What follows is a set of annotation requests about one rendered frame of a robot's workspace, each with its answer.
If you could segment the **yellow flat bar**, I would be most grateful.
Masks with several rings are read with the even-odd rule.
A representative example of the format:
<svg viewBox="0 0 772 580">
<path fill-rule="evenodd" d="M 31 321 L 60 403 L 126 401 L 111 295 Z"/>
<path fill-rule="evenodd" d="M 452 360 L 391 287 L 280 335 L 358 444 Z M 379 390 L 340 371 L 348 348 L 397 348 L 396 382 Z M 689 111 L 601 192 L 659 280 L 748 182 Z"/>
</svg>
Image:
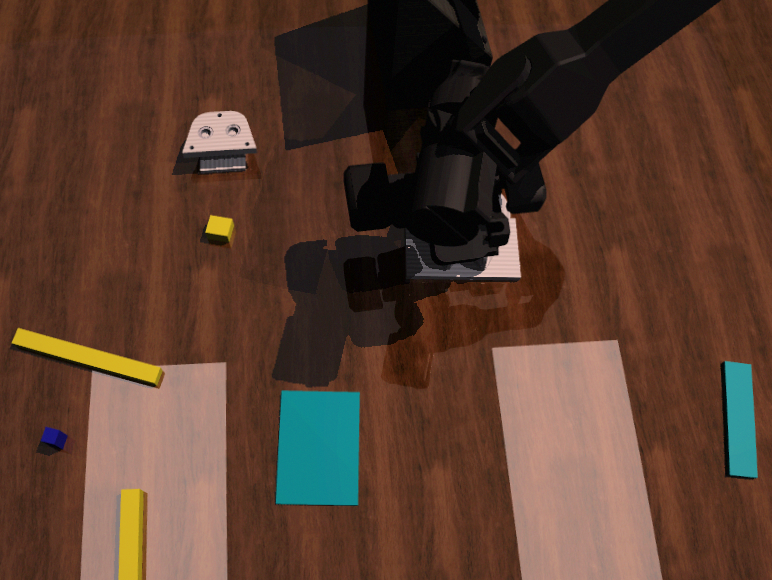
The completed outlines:
<svg viewBox="0 0 772 580">
<path fill-rule="evenodd" d="M 163 370 L 118 355 L 18 328 L 18 348 L 157 386 Z"/>
</svg>

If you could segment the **pink plate with two round holes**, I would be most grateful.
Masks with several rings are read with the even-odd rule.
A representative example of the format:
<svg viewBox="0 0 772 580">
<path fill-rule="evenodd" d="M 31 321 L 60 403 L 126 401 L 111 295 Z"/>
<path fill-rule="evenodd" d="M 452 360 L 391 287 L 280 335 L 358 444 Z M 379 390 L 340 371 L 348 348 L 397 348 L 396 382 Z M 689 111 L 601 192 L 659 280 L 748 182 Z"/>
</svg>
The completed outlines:
<svg viewBox="0 0 772 580">
<path fill-rule="evenodd" d="M 238 131 L 230 135 L 229 131 Z M 210 132 L 209 137 L 202 133 Z M 235 111 L 205 112 L 197 116 L 183 150 L 184 158 L 257 153 L 247 119 Z"/>
</svg>

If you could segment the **pink rectangular plate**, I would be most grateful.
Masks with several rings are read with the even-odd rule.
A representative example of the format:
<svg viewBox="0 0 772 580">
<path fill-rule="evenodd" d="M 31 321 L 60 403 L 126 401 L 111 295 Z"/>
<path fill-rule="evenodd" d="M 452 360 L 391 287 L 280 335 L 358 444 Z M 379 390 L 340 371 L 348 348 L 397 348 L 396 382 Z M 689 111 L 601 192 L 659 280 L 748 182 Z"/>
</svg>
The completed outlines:
<svg viewBox="0 0 772 580">
<path fill-rule="evenodd" d="M 499 255 L 493 256 L 486 270 L 474 262 L 454 264 L 449 270 L 431 259 L 427 242 L 413 236 L 405 228 L 406 279 L 440 280 L 520 280 L 520 264 L 516 220 L 510 218 L 508 243 L 499 246 Z"/>
</svg>

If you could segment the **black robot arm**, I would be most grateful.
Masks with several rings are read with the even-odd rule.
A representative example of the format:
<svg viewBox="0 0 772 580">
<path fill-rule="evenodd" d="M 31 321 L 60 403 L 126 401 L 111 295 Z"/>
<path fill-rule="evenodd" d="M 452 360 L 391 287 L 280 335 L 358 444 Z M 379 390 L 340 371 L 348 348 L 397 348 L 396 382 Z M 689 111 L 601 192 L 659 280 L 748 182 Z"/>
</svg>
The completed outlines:
<svg viewBox="0 0 772 580">
<path fill-rule="evenodd" d="M 596 111 L 626 69 L 721 0 L 608 0 L 568 30 L 537 34 L 491 66 L 452 60 L 433 92 L 405 217 L 437 265 L 499 255 L 509 219 L 492 210 L 510 185 Z M 515 151 L 498 118 L 520 142 Z"/>
</svg>

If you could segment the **teal rectangular plate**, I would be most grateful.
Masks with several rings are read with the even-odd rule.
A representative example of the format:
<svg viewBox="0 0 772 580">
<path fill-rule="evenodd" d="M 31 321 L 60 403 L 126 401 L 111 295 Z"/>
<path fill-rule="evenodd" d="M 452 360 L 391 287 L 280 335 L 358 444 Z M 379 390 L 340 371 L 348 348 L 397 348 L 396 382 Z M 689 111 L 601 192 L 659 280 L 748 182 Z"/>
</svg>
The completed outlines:
<svg viewBox="0 0 772 580">
<path fill-rule="evenodd" d="M 282 390 L 276 504 L 358 506 L 359 402 Z"/>
</svg>

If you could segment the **teal rectangular block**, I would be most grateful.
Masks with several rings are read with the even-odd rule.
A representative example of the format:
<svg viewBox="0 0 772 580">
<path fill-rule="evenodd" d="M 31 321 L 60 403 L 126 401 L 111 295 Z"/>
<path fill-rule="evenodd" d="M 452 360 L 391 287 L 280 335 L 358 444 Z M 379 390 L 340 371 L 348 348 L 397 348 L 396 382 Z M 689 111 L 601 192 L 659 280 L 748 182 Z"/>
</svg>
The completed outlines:
<svg viewBox="0 0 772 580">
<path fill-rule="evenodd" d="M 751 364 L 723 362 L 727 476 L 758 478 Z"/>
</svg>

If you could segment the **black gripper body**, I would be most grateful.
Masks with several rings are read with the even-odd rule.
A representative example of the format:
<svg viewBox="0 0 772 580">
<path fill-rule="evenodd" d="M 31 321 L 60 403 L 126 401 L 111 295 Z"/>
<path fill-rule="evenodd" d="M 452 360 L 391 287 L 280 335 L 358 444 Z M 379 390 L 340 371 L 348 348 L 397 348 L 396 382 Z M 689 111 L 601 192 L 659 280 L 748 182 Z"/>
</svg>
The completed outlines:
<svg viewBox="0 0 772 580">
<path fill-rule="evenodd" d="M 351 228 L 360 231 L 385 229 L 394 220 L 405 219 L 415 173 L 404 174 L 404 181 L 390 182 L 382 163 L 348 166 L 344 187 Z M 506 210 L 512 214 L 539 212 L 546 199 L 546 186 L 539 163 L 515 184 L 495 176 L 492 203 L 497 204 L 505 190 Z"/>
</svg>

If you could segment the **small blue cube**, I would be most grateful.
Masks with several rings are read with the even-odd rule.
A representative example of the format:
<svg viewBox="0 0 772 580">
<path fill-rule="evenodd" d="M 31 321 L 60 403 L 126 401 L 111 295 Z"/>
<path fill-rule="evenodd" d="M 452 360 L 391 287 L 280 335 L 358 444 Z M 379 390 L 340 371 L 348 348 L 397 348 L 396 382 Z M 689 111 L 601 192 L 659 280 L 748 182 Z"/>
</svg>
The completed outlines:
<svg viewBox="0 0 772 580">
<path fill-rule="evenodd" d="M 45 427 L 41 442 L 43 442 L 44 444 L 50 447 L 64 450 L 63 447 L 67 437 L 68 436 L 66 434 L 62 433 L 59 430 Z"/>
</svg>

